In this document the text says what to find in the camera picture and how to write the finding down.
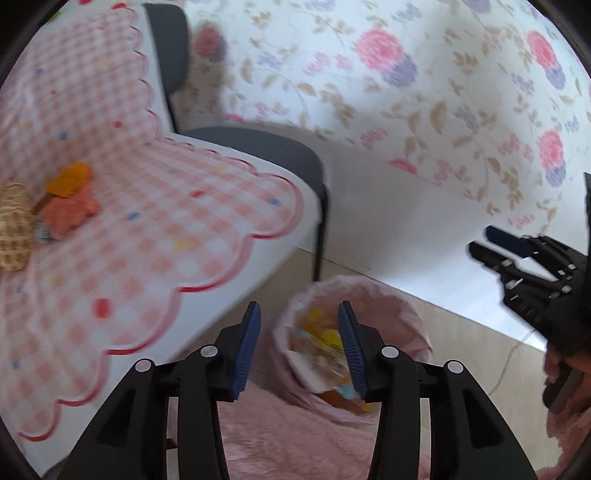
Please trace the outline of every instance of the chair leg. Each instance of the chair leg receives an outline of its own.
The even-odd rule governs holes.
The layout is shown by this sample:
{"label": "chair leg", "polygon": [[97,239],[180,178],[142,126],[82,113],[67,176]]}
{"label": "chair leg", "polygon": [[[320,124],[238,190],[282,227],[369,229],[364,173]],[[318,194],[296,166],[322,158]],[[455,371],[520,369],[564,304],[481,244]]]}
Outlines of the chair leg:
{"label": "chair leg", "polygon": [[322,218],[318,225],[316,233],[316,248],[314,252],[314,275],[312,281],[320,280],[320,269],[322,267],[322,258],[324,257],[324,233],[326,231],[326,224],[329,219],[329,193],[324,187],[324,193],[320,198],[320,208],[322,210]]}

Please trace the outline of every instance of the pink blanket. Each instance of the pink blanket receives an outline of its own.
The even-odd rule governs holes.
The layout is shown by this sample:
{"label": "pink blanket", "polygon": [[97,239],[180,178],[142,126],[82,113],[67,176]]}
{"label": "pink blanket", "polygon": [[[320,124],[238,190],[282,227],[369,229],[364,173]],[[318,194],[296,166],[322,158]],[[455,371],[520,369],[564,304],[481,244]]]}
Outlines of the pink blanket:
{"label": "pink blanket", "polygon": [[[236,403],[217,404],[232,480],[365,480],[373,435],[287,404],[250,382]],[[172,416],[176,412],[171,408]],[[169,432],[176,437],[176,428]],[[421,453],[418,480],[427,480]]]}

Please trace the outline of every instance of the pink trash bag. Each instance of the pink trash bag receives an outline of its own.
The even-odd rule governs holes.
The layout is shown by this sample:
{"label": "pink trash bag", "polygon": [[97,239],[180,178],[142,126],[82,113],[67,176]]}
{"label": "pink trash bag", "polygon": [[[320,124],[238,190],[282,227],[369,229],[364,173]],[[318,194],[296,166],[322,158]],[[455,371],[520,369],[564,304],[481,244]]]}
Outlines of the pink trash bag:
{"label": "pink trash bag", "polygon": [[367,277],[338,275],[310,285],[296,294],[278,319],[269,342],[269,360],[275,377],[273,390],[289,403],[313,411],[333,422],[362,426],[376,424],[379,410],[357,414],[337,408],[309,391],[286,358],[290,335],[313,309],[322,308],[335,319],[340,302],[349,300],[359,323],[379,330],[386,344],[394,345],[420,362],[432,362],[433,348],[423,321],[409,302],[392,287]]}

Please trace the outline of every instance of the orange toy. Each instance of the orange toy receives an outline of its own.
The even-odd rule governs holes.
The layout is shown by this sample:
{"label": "orange toy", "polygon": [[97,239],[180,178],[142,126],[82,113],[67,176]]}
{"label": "orange toy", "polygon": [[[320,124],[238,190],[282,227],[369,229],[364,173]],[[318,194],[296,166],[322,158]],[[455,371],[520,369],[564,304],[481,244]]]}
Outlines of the orange toy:
{"label": "orange toy", "polygon": [[63,198],[71,198],[90,179],[90,167],[75,162],[64,168],[60,174],[47,184],[47,193]]}
{"label": "orange toy", "polygon": [[39,215],[43,217],[42,224],[49,227],[51,238],[61,240],[99,210],[100,205],[93,197],[90,183],[87,182],[70,198],[52,198],[41,209]]}

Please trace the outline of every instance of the beige floor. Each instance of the beige floor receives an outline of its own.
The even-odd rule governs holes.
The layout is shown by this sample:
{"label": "beige floor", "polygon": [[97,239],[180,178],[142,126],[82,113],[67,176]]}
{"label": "beige floor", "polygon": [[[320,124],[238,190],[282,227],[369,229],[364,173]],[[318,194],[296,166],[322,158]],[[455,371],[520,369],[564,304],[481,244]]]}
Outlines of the beige floor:
{"label": "beige floor", "polygon": [[[248,299],[237,305],[202,335],[191,346],[191,350],[213,342],[222,327],[238,323],[250,300],[256,300],[261,305],[263,312],[261,336],[264,337],[288,299],[310,282],[311,265],[311,254],[302,250],[296,251]],[[324,261],[322,275],[324,279],[334,275],[356,274],[345,267]],[[514,349],[503,381],[492,396],[492,400],[520,441],[533,466],[539,468],[555,465],[559,449],[556,441],[546,436],[546,410],[541,402],[544,386],[543,354],[432,304],[410,296],[406,297],[412,301],[427,325],[433,343],[435,363],[442,364],[449,359],[461,360],[486,392],[490,392],[497,384],[506,359]],[[251,380],[265,386],[265,364],[260,356],[255,356]],[[424,407],[421,441],[424,447],[428,448],[430,443],[428,402],[424,403]]]}

